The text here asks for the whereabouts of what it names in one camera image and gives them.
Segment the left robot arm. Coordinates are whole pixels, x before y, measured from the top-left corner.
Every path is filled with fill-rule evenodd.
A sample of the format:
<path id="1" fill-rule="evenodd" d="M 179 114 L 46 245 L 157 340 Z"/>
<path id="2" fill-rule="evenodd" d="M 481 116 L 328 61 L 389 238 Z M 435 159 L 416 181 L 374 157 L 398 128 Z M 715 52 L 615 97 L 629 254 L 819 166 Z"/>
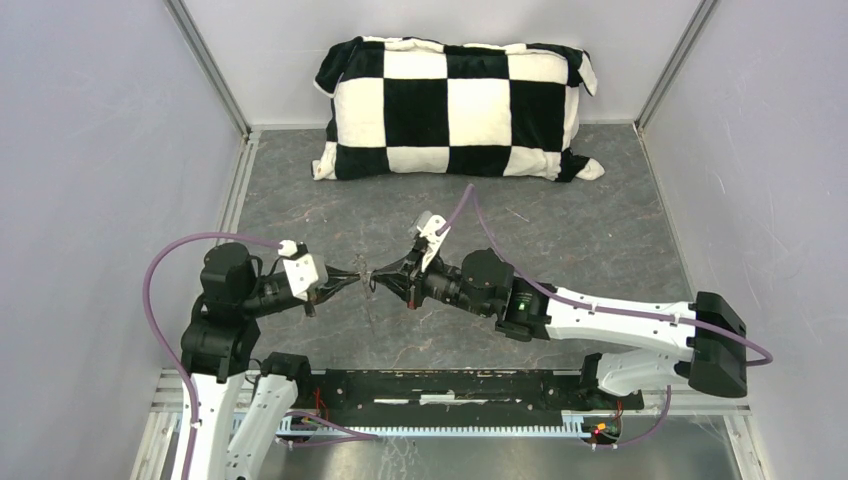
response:
<path id="1" fill-rule="evenodd" d="M 242 243 L 209 250 L 200 273 L 201 294 L 180 340 L 184 408 L 174 466 L 179 479 L 254 479 L 281 421 L 314 394 L 311 365 L 303 355 L 273 352 L 260 364 L 247 413 L 233 424 L 248 379 L 262 317 L 315 306 L 360 279 L 328 266 L 302 243 L 284 241 L 281 271 L 261 274 L 261 260 Z"/>

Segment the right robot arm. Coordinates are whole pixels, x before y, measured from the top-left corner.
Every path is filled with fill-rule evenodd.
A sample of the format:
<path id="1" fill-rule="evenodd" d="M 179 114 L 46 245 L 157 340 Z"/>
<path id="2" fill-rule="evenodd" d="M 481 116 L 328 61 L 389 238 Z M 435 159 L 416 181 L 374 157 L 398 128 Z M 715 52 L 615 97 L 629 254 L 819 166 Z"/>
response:
<path id="1" fill-rule="evenodd" d="M 591 340 L 625 346 L 624 353 L 584 359 L 577 392 L 591 408 L 668 385 L 686 384 L 721 398 L 748 393 L 744 325 L 718 294 L 701 292 L 693 303 L 591 297 L 534 285 L 493 249 L 476 250 L 460 266 L 451 266 L 424 247 L 372 272 L 370 285 L 386 287 L 410 309 L 434 299 L 492 317 L 496 331 L 517 341 Z"/>

